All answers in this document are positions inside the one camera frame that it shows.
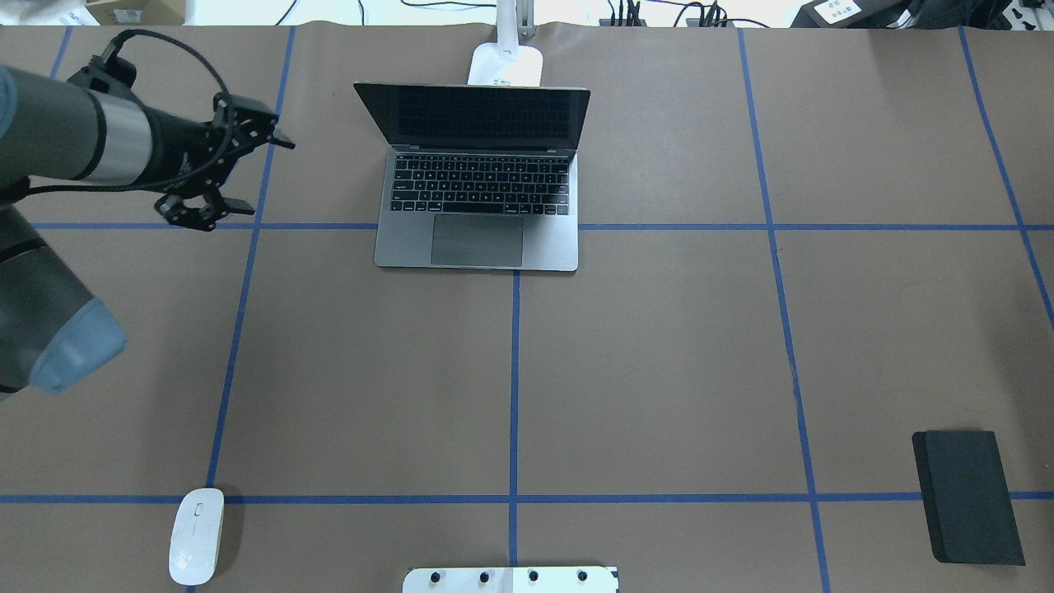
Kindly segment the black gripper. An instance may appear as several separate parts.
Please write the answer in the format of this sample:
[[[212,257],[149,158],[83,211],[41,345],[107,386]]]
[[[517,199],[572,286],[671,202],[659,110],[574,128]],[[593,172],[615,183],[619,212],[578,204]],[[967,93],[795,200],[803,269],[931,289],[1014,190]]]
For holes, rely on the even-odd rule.
[[[255,209],[237,198],[225,198],[221,192],[234,165],[253,150],[274,145],[295,150],[296,143],[282,132],[276,132],[278,115],[264,102],[243,96],[232,96],[233,133],[222,147],[227,103],[221,94],[213,98],[214,117],[208,123],[195,123],[187,118],[151,108],[153,154],[151,181],[167,181],[189,174],[186,180],[165,187],[155,187],[162,194],[155,210],[170,225],[197,231],[212,231],[216,222],[231,214],[252,217]]]

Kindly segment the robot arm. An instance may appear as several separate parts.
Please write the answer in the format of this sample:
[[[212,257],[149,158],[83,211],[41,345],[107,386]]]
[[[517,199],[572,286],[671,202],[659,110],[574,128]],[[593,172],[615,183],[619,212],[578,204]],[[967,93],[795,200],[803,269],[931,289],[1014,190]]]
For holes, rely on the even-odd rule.
[[[137,71],[95,57],[67,80],[2,67],[2,395],[63,393],[124,351],[124,328],[41,224],[129,224],[155,198],[165,225],[209,232],[255,209],[225,195],[241,158],[293,149],[275,108],[218,88],[203,121],[155,108]]]

